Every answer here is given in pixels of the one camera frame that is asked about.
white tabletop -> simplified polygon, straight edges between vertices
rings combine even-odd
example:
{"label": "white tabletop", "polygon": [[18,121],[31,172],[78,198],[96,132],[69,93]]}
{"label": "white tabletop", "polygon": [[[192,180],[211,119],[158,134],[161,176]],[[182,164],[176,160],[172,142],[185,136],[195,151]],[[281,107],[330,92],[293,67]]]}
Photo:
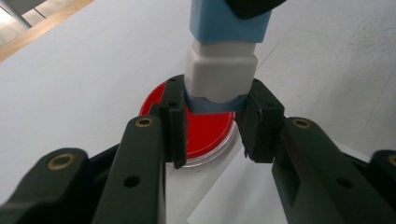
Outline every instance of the white tabletop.
{"label": "white tabletop", "polygon": [[[395,6],[356,1],[277,8],[256,48],[256,77],[289,116],[313,119],[370,156],[396,145]],[[95,0],[0,63],[0,203],[48,152],[79,147],[93,156],[120,141],[149,92],[183,73],[190,3]],[[388,14],[373,14],[380,10]],[[168,173],[168,223],[186,222],[240,148]]]}

black object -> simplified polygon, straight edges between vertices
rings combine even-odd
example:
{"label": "black object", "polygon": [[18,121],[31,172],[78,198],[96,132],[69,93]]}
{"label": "black object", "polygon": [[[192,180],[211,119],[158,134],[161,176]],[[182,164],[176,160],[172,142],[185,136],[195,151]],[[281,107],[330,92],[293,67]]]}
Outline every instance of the black object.
{"label": "black object", "polygon": [[[75,148],[43,157],[0,207],[0,223],[164,223],[164,163],[184,164],[185,109],[183,76],[173,77],[119,145],[90,160]],[[396,151],[378,151],[367,164],[340,152],[313,121],[283,112],[255,79],[235,120],[246,155],[274,163],[289,223],[396,223]]]}
{"label": "black object", "polygon": [[233,13],[243,20],[252,19],[278,7],[286,0],[224,0]]}

red circular object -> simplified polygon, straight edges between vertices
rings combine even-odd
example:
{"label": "red circular object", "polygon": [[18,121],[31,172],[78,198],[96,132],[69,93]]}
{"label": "red circular object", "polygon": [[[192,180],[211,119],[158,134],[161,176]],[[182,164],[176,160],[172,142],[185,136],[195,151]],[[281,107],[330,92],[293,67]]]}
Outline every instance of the red circular object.
{"label": "red circular object", "polygon": [[[153,103],[163,97],[166,82],[152,91],[140,109],[140,115],[147,115]],[[216,148],[233,126],[233,113],[194,115],[187,108],[188,142],[187,159],[205,155]]]}

round container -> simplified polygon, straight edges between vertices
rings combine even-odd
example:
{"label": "round container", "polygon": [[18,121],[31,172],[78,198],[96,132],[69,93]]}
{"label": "round container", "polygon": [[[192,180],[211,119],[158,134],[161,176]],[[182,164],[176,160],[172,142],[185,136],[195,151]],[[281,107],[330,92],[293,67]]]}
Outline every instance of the round container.
{"label": "round container", "polygon": [[[163,97],[166,83],[155,88],[143,103],[140,115],[147,115],[153,103]],[[188,142],[187,163],[184,167],[204,164],[215,159],[230,147],[235,136],[236,124],[233,113],[194,115],[187,108]]]}

wooden strip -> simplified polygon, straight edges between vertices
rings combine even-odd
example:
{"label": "wooden strip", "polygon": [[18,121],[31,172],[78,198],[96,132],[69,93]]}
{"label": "wooden strip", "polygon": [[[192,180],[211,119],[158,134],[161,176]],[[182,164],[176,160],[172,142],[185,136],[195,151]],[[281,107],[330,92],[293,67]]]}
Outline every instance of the wooden strip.
{"label": "wooden strip", "polygon": [[60,11],[55,12],[45,20],[30,28],[25,33],[17,36],[15,39],[11,40],[9,43],[0,48],[0,62],[24,46],[28,45],[38,37],[42,36],[77,11],[87,6],[92,1],[93,0],[75,0]]}

